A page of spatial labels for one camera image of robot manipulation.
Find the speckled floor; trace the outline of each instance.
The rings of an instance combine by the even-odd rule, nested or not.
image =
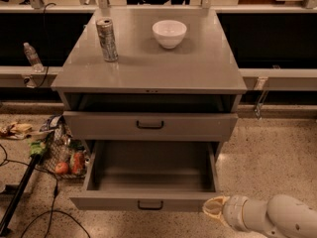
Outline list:
[[[32,123],[36,128],[60,110],[58,105],[4,105],[0,108],[0,124],[19,120]],[[262,120],[244,111],[240,117],[216,164],[221,193],[238,193],[263,200],[286,193],[317,209],[316,109],[313,112],[302,109],[301,112],[297,108],[284,114],[278,110],[264,110]],[[9,159],[29,161],[27,140],[1,139],[0,143]],[[8,164],[0,168],[0,179],[17,183],[24,170],[22,165]],[[9,225],[12,232],[8,237],[21,237],[36,216],[50,210],[54,185],[50,176],[34,172],[30,182],[31,196],[24,196],[19,203]],[[54,209],[73,216],[90,237],[263,237],[256,233],[236,233],[203,213],[80,211],[68,199],[73,192],[80,191],[80,187],[81,182],[62,181]],[[8,200],[0,197],[0,218],[8,204]],[[48,223],[49,215],[46,214],[35,221],[23,237],[44,237]],[[54,213],[48,237],[83,238],[87,235],[70,218]]]

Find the drawer handle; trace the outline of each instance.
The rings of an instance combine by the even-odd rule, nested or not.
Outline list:
[[[139,129],[150,129],[150,130],[160,130],[164,127],[164,121],[160,121],[160,124],[150,125],[150,124],[142,124],[139,120],[137,121],[137,127]]]
[[[161,201],[159,207],[143,207],[143,206],[141,206],[141,202],[138,201],[138,209],[139,210],[162,210],[163,205],[164,205],[164,202]]]

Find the black cable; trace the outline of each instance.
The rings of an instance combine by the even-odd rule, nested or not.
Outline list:
[[[45,6],[44,8],[44,11],[43,11],[43,26],[44,26],[44,30],[45,30],[45,33],[46,33],[46,36],[47,36],[47,40],[48,40],[48,46],[49,46],[49,59],[48,59],[48,66],[46,68],[46,74],[44,75],[43,77],[43,80],[42,82],[36,87],[36,88],[40,88],[45,80],[47,79],[48,77],[48,73],[49,73],[49,68],[50,68],[50,61],[51,61],[51,48],[52,48],[52,45],[51,45],[51,38],[50,38],[50,35],[48,33],[48,29],[47,29],[47,24],[46,24],[46,12],[47,12],[47,8],[50,6],[50,5],[56,5],[55,3],[49,3]]]
[[[29,164],[27,163],[23,163],[23,162],[19,162],[19,161],[13,161],[13,160],[9,160],[8,159],[8,153],[6,151],[6,149],[0,144],[0,148],[3,150],[3,153],[5,155],[5,158],[4,160],[2,161],[2,163],[0,164],[0,167],[3,167],[5,165],[7,165],[8,163],[18,163],[18,164],[22,164],[22,165],[25,165],[25,166],[28,166]],[[25,230],[23,231],[22,235],[21,235],[21,238],[25,235],[25,233],[29,230],[30,226],[36,221],[38,220],[39,218],[41,218],[42,216],[44,216],[45,214],[49,213],[50,214],[50,221],[49,221],[49,225],[48,225],[48,229],[47,229],[47,233],[45,235],[45,238],[48,237],[49,233],[50,233],[50,229],[51,229],[51,226],[52,226],[52,221],[53,221],[53,213],[54,212],[58,212],[58,213],[61,213],[61,214],[64,214],[68,217],[70,217],[86,234],[87,236],[90,238],[90,235],[89,233],[87,232],[87,230],[74,218],[72,217],[70,214],[66,213],[66,212],[63,212],[61,210],[54,210],[53,209],[53,206],[54,206],[54,203],[55,203],[55,200],[58,196],[58,178],[57,176],[47,170],[47,169],[35,169],[36,171],[39,171],[39,172],[42,172],[42,173],[46,173],[46,174],[49,174],[51,175],[52,177],[55,178],[55,181],[56,181],[56,184],[55,184],[55,187],[54,187],[54,190],[53,190],[53,202],[52,202],[52,205],[51,205],[51,209],[38,215],[36,218],[34,218],[30,223],[29,225],[25,228]]]

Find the plastic bottle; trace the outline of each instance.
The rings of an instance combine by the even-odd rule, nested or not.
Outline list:
[[[43,72],[44,67],[38,56],[37,51],[29,43],[23,43],[23,45],[24,45],[24,54],[26,55],[28,61],[33,67],[34,72],[36,73]]]

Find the black pole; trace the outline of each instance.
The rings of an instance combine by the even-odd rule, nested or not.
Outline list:
[[[36,167],[36,164],[39,162],[39,160],[41,159],[41,155],[34,155],[31,157],[31,161],[28,165],[28,168],[27,170],[25,171],[21,181],[20,181],[20,184],[18,186],[18,189],[16,191],[16,193],[14,194],[7,210],[6,210],[6,213],[4,214],[2,220],[1,220],[1,224],[0,224],[0,237],[6,237],[9,232],[10,232],[10,229],[8,228],[8,225],[10,223],[10,220],[14,214],[14,211],[16,210],[17,206],[18,206],[18,203],[21,199],[21,196],[24,192],[24,189],[26,188],[28,182],[29,182],[29,179],[30,179],[30,176],[33,172],[33,170],[35,169]]]

